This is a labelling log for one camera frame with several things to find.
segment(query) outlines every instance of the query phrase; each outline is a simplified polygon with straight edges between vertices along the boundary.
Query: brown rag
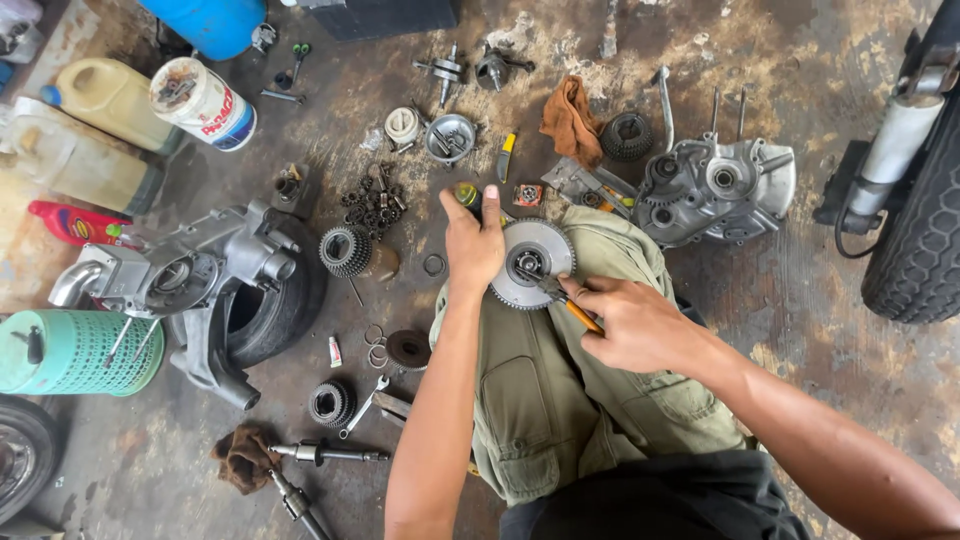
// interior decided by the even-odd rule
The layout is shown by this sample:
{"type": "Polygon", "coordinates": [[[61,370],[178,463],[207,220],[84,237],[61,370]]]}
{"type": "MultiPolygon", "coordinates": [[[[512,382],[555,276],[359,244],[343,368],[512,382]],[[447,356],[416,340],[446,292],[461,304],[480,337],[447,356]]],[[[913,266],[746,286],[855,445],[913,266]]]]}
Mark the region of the brown rag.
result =
{"type": "Polygon", "coordinates": [[[271,479],[270,470],[280,466],[281,455],[267,450],[275,443],[274,437],[260,426],[237,426],[210,451],[210,457],[220,461],[217,478],[233,484],[242,495],[260,489],[271,479]]]}
{"type": "Polygon", "coordinates": [[[564,77],[546,100],[540,122],[540,132],[553,137],[554,152],[574,158],[592,171],[603,159],[597,138],[602,130],[603,122],[590,112],[584,80],[576,75],[564,77]]]}

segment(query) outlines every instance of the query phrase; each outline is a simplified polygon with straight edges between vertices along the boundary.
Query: scissors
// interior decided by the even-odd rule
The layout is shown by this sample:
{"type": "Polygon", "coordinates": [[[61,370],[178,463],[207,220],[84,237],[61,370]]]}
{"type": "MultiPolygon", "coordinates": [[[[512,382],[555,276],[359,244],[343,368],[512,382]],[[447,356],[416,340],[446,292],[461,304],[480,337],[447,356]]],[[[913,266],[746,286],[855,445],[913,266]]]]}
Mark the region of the scissors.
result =
{"type": "Polygon", "coordinates": [[[535,272],[530,272],[521,268],[519,265],[516,267],[516,271],[519,275],[527,278],[530,281],[537,282],[537,288],[545,292],[547,296],[553,299],[554,302],[563,302],[566,309],[573,313],[573,316],[576,317],[580,322],[584,323],[584,326],[588,330],[599,333],[601,336],[605,336],[603,328],[600,327],[590,318],[589,315],[579,306],[573,303],[570,300],[570,297],[566,295],[564,288],[560,286],[560,282],[557,281],[557,278],[552,276],[541,276],[535,272]]]}
{"type": "Polygon", "coordinates": [[[297,83],[297,74],[300,73],[300,64],[303,63],[303,57],[305,57],[309,52],[309,43],[297,43],[294,45],[294,58],[297,59],[297,63],[294,65],[294,84],[297,83]]]}

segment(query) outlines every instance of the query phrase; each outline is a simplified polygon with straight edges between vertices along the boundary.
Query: green cargo pants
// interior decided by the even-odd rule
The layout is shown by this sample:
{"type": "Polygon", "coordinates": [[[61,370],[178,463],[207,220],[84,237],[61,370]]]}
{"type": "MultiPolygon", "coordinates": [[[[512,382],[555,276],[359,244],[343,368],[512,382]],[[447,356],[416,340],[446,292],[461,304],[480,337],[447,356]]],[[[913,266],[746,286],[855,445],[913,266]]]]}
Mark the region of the green cargo pants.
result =
{"type": "MultiPolygon", "coordinates": [[[[589,276],[644,282],[674,301],[663,255],[637,227],[572,207],[561,228],[573,244],[579,282],[589,276]]],[[[446,286],[431,345],[445,307],[446,286]]],[[[507,505],[647,456],[745,448],[730,411],[702,384],[668,371],[607,367],[580,346],[584,331],[560,304],[523,311],[491,292],[484,296],[472,446],[480,476],[507,505]]]]}

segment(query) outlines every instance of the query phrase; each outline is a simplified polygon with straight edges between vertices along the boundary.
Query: red bottle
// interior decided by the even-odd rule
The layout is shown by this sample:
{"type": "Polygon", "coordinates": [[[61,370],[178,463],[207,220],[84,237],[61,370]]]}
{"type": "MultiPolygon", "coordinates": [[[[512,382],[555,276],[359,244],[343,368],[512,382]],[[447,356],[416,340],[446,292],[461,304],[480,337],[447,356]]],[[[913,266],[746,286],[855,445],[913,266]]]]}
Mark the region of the red bottle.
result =
{"type": "Polygon", "coordinates": [[[107,234],[107,225],[130,225],[126,219],[108,217],[95,211],[45,201],[32,201],[27,206],[27,211],[42,218],[43,223],[54,236],[75,246],[91,243],[130,247],[118,240],[116,236],[107,234]]]}

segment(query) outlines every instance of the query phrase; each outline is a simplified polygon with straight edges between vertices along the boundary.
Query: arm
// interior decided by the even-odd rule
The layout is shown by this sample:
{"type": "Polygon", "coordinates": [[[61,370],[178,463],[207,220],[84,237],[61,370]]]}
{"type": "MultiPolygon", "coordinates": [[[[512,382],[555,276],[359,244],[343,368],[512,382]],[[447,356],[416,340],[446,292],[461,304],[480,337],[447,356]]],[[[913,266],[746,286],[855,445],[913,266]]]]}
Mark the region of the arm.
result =
{"type": "Polygon", "coordinates": [[[446,316],[396,447],[387,485],[388,540],[453,535],[473,434],[480,303],[504,258],[497,188],[488,185],[484,193],[482,227],[449,191],[441,193],[450,219],[446,316]]]}
{"type": "Polygon", "coordinates": [[[642,283],[561,280],[570,299],[604,317],[606,337],[584,349],[635,372],[668,369],[698,380],[770,451],[806,495],[865,539],[960,532],[960,501],[880,437],[754,365],[642,283]],[[644,351],[638,357],[636,351],[644,351]]]}

